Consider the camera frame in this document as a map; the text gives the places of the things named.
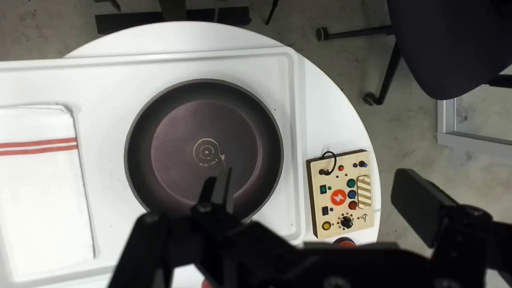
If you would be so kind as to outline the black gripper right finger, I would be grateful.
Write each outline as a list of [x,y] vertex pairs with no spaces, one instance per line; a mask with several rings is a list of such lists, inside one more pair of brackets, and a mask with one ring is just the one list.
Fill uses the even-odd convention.
[[460,203],[410,168],[396,171],[391,200],[433,251],[433,261],[487,261],[493,218],[485,210]]

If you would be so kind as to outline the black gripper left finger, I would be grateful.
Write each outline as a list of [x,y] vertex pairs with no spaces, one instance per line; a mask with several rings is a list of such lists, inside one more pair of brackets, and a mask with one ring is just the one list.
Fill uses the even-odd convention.
[[167,242],[165,216],[157,213],[140,216],[108,288],[170,288],[173,269],[167,261]]

